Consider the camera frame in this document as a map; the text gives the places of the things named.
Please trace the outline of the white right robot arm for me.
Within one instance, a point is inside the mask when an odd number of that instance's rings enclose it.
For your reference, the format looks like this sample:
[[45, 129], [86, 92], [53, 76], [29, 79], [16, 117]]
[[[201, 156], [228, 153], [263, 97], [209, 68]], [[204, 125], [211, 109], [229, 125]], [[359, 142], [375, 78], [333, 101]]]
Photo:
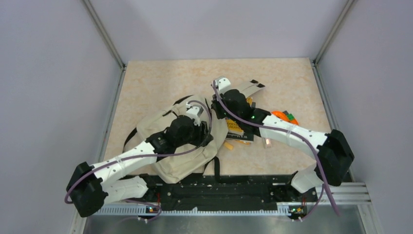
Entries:
[[270, 112], [251, 107], [236, 89], [214, 91], [213, 109], [217, 117], [235, 121], [246, 133], [287, 144], [314, 158], [316, 163], [293, 173], [286, 196], [300, 200], [309, 189], [325, 184], [340, 186], [355, 156], [344, 134], [336, 129], [317, 132], [292, 124]]

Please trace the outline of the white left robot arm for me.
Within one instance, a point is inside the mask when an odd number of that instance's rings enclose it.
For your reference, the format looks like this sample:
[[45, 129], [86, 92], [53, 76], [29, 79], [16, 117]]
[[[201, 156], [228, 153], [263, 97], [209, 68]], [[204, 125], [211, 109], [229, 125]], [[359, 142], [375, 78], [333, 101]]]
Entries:
[[142, 198], [151, 201], [156, 188], [141, 177], [125, 179], [129, 173], [157, 162], [176, 158], [205, 147], [212, 139], [212, 117], [208, 107], [192, 100], [186, 111], [166, 129], [154, 133], [132, 149], [104, 162], [78, 164], [66, 187], [64, 202], [73, 204], [81, 217], [89, 217], [105, 204]]

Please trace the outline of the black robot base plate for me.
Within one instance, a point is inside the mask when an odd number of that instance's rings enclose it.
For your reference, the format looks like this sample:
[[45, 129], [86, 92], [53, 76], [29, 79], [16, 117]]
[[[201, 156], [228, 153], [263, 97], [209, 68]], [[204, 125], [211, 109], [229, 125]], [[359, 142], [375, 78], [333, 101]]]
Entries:
[[175, 184], [143, 175], [148, 191], [137, 201], [159, 205], [163, 211], [275, 211], [283, 202], [297, 206], [315, 202], [316, 190], [300, 194], [289, 187], [291, 175], [191, 174]]

